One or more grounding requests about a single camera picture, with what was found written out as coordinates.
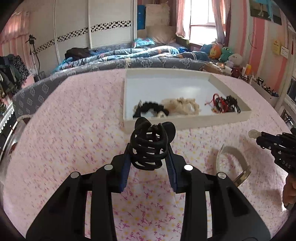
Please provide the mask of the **person right hand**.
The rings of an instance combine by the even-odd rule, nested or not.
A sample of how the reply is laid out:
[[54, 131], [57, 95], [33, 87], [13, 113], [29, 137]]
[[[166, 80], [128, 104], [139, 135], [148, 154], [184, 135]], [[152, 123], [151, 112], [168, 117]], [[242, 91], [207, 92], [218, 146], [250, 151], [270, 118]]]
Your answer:
[[282, 192], [282, 201], [285, 206], [289, 204], [295, 204], [295, 196], [296, 196], [296, 180], [295, 176], [292, 174], [288, 174], [285, 185]]

